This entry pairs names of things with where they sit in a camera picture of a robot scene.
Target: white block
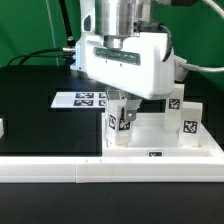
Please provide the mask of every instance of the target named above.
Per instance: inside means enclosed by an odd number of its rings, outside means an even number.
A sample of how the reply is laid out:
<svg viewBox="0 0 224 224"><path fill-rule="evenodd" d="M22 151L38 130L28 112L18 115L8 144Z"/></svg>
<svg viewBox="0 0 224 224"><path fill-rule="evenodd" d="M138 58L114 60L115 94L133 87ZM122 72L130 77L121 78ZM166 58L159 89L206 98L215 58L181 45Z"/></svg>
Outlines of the white block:
<svg viewBox="0 0 224 224"><path fill-rule="evenodd" d="M132 123L122 123L122 108L126 105L126 100L108 101L108 115L106 138L114 145L127 145L132 140Z"/></svg>
<svg viewBox="0 0 224 224"><path fill-rule="evenodd" d="M201 117L202 103L183 102L179 131L180 146L199 146Z"/></svg>
<svg viewBox="0 0 224 224"><path fill-rule="evenodd" d="M170 132L178 132L181 121L181 109L183 105L184 85L175 84L171 96L166 100L166 112L164 129Z"/></svg>
<svg viewBox="0 0 224 224"><path fill-rule="evenodd" d="M0 138L4 135L3 120L0 119Z"/></svg>

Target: black cable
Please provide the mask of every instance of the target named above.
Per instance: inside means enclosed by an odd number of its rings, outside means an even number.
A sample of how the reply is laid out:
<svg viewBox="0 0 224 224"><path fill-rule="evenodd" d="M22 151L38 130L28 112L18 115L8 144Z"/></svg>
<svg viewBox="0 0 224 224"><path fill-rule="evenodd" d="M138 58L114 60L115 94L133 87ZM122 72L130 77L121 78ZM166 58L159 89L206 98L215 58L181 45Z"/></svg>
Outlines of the black cable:
<svg viewBox="0 0 224 224"><path fill-rule="evenodd" d="M7 63L7 66L10 66L11 63L19 58L26 58L26 57L29 57L30 58L63 58L63 59L66 59L66 58L72 58L71 55L20 55L20 56L17 56L15 58L12 58L8 63Z"/></svg>
<svg viewBox="0 0 224 224"><path fill-rule="evenodd" d="M168 58L170 57L171 53L172 53L172 50L173 50L173 40L172 40L172 33L171 31L166 27L164 26L163 24L160 24L160 29L163 30L164 32L167 33L167 36L168 36L168 47L167 47L167 50L166 50L166 55L163 59L163 62L167 61Z"/></svg>
<svg viewBox="0 0 224 224"><path fill-rule="evenodd" d="M65 32L67 35L67 44L69 47L75 46L75 40L72 35L72 29L71 29L71 25L70 25L70 21L68 17L68 11L66 8L65 0L59 0L59 4L61 7L61 13L62 13L64 25L65 25Z"/></svg>
<svg viewBox="0 0 224 224"><path fill-rule="evenodd" d="M50 49L45 49L45 50L40 50L40 51L35 51L29 55L26 55L19 63L19 65L23 65L24 62L26 62L30 57L38 54L44 54L44 53L50 53L50 52L57 52L57 51L63 51L62 48L50 48Z"/></svg>

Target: white platform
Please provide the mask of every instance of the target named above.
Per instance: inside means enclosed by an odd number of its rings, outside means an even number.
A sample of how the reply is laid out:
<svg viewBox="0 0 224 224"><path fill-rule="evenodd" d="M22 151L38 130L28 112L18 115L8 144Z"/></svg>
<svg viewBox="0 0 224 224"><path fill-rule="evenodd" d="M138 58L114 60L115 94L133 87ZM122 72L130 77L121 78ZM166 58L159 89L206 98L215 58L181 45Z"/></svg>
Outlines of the white platform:
<svg viewBox="0 0 224 224"><path fill-rule="evenodd" d="M178 146L178 132L164 130L164 114L137 114L132 142L128 147L111 145L105 139L105 115L102 114L103 156L148 157L157 153L163 157L223 157L224 153L201 125L199 147Z"/></svg>
<svg viewBox="0 0 224 224"><path fill-rule="evenodd" d="M0 157L0 182L224 182L224 153L208 132L201 128L200 147L178 148L177 134L161 129L163 116L139 114L130 147L103 141L103 157Z"/></svg>

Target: white cable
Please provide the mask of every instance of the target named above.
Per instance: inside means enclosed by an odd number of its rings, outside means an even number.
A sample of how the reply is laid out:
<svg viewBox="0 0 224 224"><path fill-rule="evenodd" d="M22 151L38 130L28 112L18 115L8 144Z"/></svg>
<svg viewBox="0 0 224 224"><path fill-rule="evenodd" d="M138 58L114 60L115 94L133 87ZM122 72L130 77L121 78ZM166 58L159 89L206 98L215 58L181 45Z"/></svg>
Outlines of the white cable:
<svg viewBox="0 0 224 224"><path fill-rule="evenodd" d="M52 20L49 0L46 0L46 6L47 6L47 13L48 13L48 17L49 17L50 27L51 27L51 35L52 35L53 46L54 46L54 48L56 48L54 24L53 24L53 20ZM56 58L56 64L57 64L57 66L59 65L58 58Z"/></svg>
<svg viewBox="0 0 224 224"><path fill-rule="evenodd" d="M221 17L224 19L224 10L213 0L202 0L206 4L208 4L211 8L213 8Z"/></svg>
<svg viewBox="0 0 224 224"><path fill-rule="evenodd" d="M208 4L212 9L214 9L221 17L224 19L224 10L214 1L212 0L202 0L206 4ZM212 73L219 73L224 72L224 67L220 68L207 68L207 67L200 67L197 65L186 64L186 63L178 63L179 67L187 69L189 71L196 71L196 72L212 72Z"/></svg>
<svg viewBox="0 0 224 224"><path fill-rule="evenodd" d="M200 67L197 65L185 64L185 63L179 63L178 66L185 68L189 71L196 71L196 72L213 72L213 73L224 72L224 67L222 67L222 68L206 68L206 67Z"/></svg>

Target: black and white pattern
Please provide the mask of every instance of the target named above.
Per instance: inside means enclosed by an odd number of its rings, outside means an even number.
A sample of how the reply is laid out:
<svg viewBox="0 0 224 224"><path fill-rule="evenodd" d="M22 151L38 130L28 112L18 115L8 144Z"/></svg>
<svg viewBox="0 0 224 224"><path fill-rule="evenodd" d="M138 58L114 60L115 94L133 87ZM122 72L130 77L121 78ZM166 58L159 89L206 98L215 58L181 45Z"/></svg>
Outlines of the black and white pattern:
<svg viewBox="0 0 224 224"><path fill-rule="evenodd" d="M76 107L92 107L93 100L75 100L74 106L76 106Z"/></svg>
<svg viewBox="0 0 224 224"><path fill-rule="evenodd" d="M94 98L94 93L76 93L76 98L92 99Z"/></svg>
<svg viewBox="0 0 224 224"><path fill-rule="evenodd" d="M196 121L184 121L183 132L189 134L196 134L198 129L198 122Z"/></svg>
<svg viewBox="0 0 224 224"><path fill-rule="evenodd" d="M120 119L119 122L119 131L128 131L130 130L130 122L125 122L122 118Z"/></svg>
<svg viewBox="0 0 224 224"><path fill-rule="evenodd" d="M105 108L105 92L57 92L51 108Z"/></svg>
<svg viewBox="0 0 224 224"><path fill-rule="evenodd" d="M179 110L180 109L180 99L169 99L169 109Z"/></svg>
<svg viewBox="0 0 224 224"><path fill-rule="evenodd" d="M109 116L109 127L115 130L116 127L116 118L110 114Z"/></svg>
<svg viewBox="0 0 224 224"><path fill-rule="evenodd" d="M106 106L106 100L99 100L99 106L105 107Z"/></svg>
<svg viewBox="0 0 224 224"><path fill-rule="evenodd" d="M99 98L100 99L105 99L106 98L106 93L99 93Z"/></svg>

